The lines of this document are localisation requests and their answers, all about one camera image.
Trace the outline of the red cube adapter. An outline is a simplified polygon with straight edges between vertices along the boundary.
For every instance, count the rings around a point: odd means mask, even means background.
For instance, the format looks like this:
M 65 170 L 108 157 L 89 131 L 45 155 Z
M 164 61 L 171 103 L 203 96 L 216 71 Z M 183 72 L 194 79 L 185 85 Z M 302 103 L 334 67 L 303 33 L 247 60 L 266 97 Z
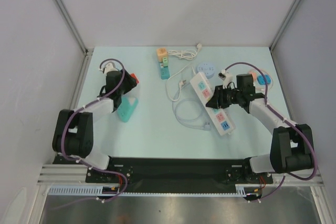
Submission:
M 134 73 L 131 73 L 130 76 L 135 79 L 136 83 L 139 84 L 139 80 L 137 78 L 137 76 Z

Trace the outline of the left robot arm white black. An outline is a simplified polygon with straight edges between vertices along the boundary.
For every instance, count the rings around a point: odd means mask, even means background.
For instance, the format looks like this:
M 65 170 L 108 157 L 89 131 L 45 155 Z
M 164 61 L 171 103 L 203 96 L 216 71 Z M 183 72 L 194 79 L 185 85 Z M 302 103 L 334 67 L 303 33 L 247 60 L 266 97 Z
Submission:
M 106 73 L 106 84 L 102 86 L 96 102 L 75 114 L 75 110 L 63 109 L 59 112 L 54 132 L 52 148 L 66 156 L 80 158 L 86 164 L 98 168 L 97 176 L 104 182 L 115 178 L 115 168 L 108 165 L 110 157 L 94 147 L 93 125 L 121 108 L 126 94 L 138 85 L 135 74 L 127 71 L 111 70 Z

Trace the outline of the orange cube adapter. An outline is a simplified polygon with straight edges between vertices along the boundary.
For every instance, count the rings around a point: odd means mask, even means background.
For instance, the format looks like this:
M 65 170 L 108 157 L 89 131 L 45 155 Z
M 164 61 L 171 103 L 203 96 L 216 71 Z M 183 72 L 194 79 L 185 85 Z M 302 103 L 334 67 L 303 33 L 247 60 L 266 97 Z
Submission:
M 163 58 L 168 57 L 166 48 L 158 48 L 156 50 L 156 55 L 157 55 L 158 61 L 162 62 Z

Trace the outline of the teal small adapter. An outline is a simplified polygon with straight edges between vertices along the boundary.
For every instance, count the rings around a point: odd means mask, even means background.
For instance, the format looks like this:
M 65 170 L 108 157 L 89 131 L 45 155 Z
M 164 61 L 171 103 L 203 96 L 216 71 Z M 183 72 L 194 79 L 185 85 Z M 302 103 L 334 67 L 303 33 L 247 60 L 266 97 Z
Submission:
M 170 78 L 170 71 L 168 67 L 161 67 L 160 68 L 160 76 L 162 80 L 167 80 Z

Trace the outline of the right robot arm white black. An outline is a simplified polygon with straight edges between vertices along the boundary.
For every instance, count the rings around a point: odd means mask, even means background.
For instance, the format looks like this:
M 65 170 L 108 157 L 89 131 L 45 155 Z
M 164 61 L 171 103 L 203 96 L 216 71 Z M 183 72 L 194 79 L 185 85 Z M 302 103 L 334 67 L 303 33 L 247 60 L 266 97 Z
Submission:
M 255 117 L 271 134 L 269 154 L 250 157 L 249 165 L 242 169 L 243 179 L 254 183 L 262 173 L 289 174 L 312 169 L 308 177 L 296 176 L 300 180 L 311 180 L 317 173 L 316 155 L 313 149 L 311 127 L 297 124 L 278 112 L 268 101 L 265 92 L 256 92 L 251 74 L 239 74 L 236 84 L 232 75 L 222 71 L 218 75 L 223 84 L 214 88 L 213 96 L 206 107 L 226 109 L 239 105 Z

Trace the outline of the pink small plug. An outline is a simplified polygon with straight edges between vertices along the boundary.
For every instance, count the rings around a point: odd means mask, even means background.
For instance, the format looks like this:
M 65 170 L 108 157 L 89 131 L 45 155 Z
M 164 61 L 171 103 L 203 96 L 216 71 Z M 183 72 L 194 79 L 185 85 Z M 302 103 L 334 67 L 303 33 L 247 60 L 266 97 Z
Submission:
M 254 79 L 257 78 L 257 73 L 255 71 L 250 70 L 248 73 L 251 74 Z

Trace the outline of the white power strip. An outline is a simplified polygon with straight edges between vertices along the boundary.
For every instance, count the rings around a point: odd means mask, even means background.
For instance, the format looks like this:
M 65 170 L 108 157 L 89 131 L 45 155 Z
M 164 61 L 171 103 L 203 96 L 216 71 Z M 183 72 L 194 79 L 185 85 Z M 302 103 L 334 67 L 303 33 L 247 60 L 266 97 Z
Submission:
M 169 93 L 168 81 L 178 75 L 181 75 L 187 68 L 191 68 L 192 70 L 191 79 L 186 80 L 182 78 L 178 83 L 178 90 L 176 94 L 171 96 Z M 214 127 L 220 136 L 224 136 L 227 134 L 232 134 L 236 129 L 236 126 L 228 112 L 218 105 L 215 100 L 212 100 L 215 95 L 215 88 L 211 85 L 209 79 L 214 76 L 214 73 L 215 67 L 208 62 L 200 63 L 196 68 L 189 64 L 183 67 L 177 73 L 171 75 L 167 79 L 165 88 L 167 97 L 172 102 L 172 110 L 175 118 L 181 125 L 190 129 L 204 131 L 210 131 Z M 182 90 L 188 86 L 193 88 L 195 94 L 197 95 L 197 99 L 181 99 Z M 194 102 L 200 107 L 200 114 L 193 119 L 185 119 L 178 115 L 177 111 L 180 105 L 187 101 Z M 204 112 L 207 113 L 209 121 L 205 122 L 202 126 L 193 125 L 192 123 L 200 119 Z

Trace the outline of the teal triangular power strip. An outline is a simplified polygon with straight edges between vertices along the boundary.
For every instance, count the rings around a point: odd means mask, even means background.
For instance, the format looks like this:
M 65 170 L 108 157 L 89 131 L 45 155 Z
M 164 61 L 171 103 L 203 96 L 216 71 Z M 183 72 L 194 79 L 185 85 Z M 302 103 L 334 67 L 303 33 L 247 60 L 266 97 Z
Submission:
M 132 116 L 139 101 L 136 97 L 123 96 L 120 106 L 117 109 L 117 115 L 121 122 L 127 123 Z

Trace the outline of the blue square adapter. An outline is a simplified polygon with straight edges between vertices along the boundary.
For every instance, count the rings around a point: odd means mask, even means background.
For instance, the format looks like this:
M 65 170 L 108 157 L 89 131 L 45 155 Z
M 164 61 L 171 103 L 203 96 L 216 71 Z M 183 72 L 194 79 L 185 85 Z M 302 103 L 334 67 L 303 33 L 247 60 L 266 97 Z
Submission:
M 258 82 L 259 85 L 261 85 L 261 86 L 265 86 L 266 83 L 267 83 L 268 85 L 270 85 L 270 84 L 271 84 L 271 77 L 270 77 L 269 75 L 267 75 L 267 74 L 265 74 L 264 76 L 262 76 L 262 75 L 258 75 L 258 76 L 257 76 L 257 82 Z

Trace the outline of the round light blue socket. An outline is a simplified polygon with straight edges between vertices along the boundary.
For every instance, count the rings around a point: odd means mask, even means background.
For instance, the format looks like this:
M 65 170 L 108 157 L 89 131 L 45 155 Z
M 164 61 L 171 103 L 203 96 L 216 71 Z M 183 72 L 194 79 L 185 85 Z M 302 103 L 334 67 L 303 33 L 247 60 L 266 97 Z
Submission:
M 169 81 L 175 79 L 175 83 L 166 84 L 166 94 L 172 103 L 173 115 L 180 125 L 208 132 L 212 129 L 212 123 L 191 86 L 191 79 L 196 74 L 192 63 L 183 66 L 169 78 Z

